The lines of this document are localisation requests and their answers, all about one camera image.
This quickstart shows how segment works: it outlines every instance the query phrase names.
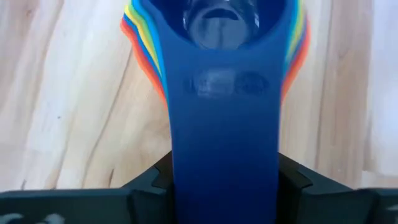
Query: wooden table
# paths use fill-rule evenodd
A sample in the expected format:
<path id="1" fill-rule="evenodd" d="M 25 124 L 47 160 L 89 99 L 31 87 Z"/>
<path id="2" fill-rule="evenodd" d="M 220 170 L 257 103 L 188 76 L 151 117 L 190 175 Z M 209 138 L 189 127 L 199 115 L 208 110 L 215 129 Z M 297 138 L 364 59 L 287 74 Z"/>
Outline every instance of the wooden table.
<path id="1" fill-rule="evenodd" d="M 398 187 L 398 2 L 305 3 L 312 44 L 280 151 L 352 187 Z M 169 152 L 125 4 L 0 1 L 0 191 L 120 187 Z"/>

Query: light wood grain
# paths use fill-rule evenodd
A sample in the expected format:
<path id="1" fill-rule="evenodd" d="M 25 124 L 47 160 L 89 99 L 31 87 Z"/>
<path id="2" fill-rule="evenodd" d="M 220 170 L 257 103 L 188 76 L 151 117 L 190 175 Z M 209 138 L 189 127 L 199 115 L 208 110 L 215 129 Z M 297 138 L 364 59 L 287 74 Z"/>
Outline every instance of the light wood grain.
<path id="1" fill-rule="evenodd" d="M 398 187 L 398 3 L 304 0 L 308 59 L 280 151 L 351 187 Z M 170 150 L 119 30 L 125 0 L 0 1 L 0 191 L 120 187 Z"/>

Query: wooden surface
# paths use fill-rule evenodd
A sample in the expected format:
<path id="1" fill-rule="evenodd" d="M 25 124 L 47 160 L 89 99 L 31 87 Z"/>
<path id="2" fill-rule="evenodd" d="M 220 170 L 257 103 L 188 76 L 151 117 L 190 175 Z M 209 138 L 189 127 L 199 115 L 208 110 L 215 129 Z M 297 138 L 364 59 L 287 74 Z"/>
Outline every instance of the wooden surface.
<path id="1" fill-rule="evenodd" d="M 119 30 L 126 0 L 0 0 L 0 191 L 119 187 L 170 150 Z M 351 187 L 398 187 L 398 2 L 305 0 L 308 59 L 280 151 Z"/>

